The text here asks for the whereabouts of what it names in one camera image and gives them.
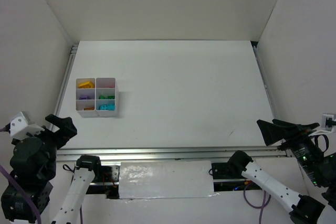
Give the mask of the teal rectangular lego brick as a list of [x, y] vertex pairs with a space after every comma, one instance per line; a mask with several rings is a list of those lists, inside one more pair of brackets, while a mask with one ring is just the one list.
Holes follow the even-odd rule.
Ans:
[[108, 110], [108, 105], [104, 104], [104, 105], [99, 106], [99, 110], [102, 110], [102, 111]]

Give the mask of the yellow rectangular lego brick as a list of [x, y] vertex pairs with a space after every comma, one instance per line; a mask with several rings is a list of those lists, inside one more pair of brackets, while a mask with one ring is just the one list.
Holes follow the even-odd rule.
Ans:
[[78, 89], [93, 89], [95, 87], [92, 81], [85, 81], [78, 84]]

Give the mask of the blue frog-print lego brick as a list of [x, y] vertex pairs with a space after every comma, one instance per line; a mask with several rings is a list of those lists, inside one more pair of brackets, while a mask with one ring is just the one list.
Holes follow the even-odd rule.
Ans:
[[107, 105], [107, 109], [109, 110], [109, 111], [114, 111], [115, 110], [115, 105], [113, 105], [113, 104], [108, 104]]

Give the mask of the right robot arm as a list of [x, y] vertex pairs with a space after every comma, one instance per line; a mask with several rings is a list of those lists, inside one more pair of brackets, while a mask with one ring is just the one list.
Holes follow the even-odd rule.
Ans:
[[247, 153], [236, 151], [228, 160], [229, 170], [259, 186], [288, 213], [292, 223], [335, 223], [335, 154], [326, 155], [319, 147], [322, 137], [335, 133], [335, 114], [325, 114], [321, 123], [294, 124], [277, 119], [258, 120], [257, 125], [267, 146], [277, 142], [280, 151], [289, 150], [314, 186], [325, 188], [325, 204], [291, 188], [288, 177], [259, 166]]

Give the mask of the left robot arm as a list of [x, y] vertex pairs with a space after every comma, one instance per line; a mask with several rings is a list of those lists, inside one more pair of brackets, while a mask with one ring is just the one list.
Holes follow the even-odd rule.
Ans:
[[[45, 120], [58, 128], [53, 132], [31, 122], [25, 112], [19, 112], [1, 129], [12, 138], [10, 159], [12, 171], [1, 168], [8, 186], [1, 196], [4, 216], [10, 223], [48, 223], [42, 215], [49, 206], [56, 176], [57, 151], [77, 135], [72, 118], [50, 114]], [[73, 179], [66, 198], [50, 223], [76, 223], [80, 208], [92, 181], [101, 174], [97, 156], [82, 155], [76, 161]]]

